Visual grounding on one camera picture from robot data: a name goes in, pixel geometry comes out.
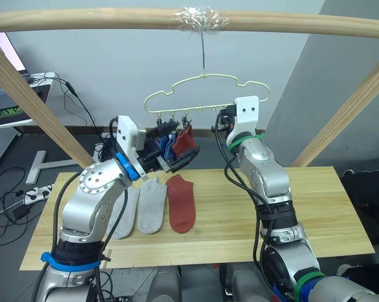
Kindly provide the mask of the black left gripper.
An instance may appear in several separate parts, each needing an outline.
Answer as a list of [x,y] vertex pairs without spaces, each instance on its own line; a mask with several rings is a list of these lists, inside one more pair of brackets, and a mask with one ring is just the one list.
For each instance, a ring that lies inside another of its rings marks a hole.
[[169,162],[164,158],[167,144],[170,142],[169,134],[176,131],[178,121],[170,120],[162,122],[155,128],[147,131],[144,146],[138,150],[138,162],[144,172],[177,172],[186,167],[199,153],[200,147],[194,147],[186,151],[179,159]]

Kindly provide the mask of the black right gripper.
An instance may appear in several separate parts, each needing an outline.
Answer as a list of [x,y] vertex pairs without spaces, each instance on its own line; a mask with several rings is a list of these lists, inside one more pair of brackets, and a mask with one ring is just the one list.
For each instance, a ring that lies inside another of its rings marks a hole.
[[220,118],[218,126],[211,126],[211,132],[230,133],[234,128],[235,106],[227,106],[220,110]]

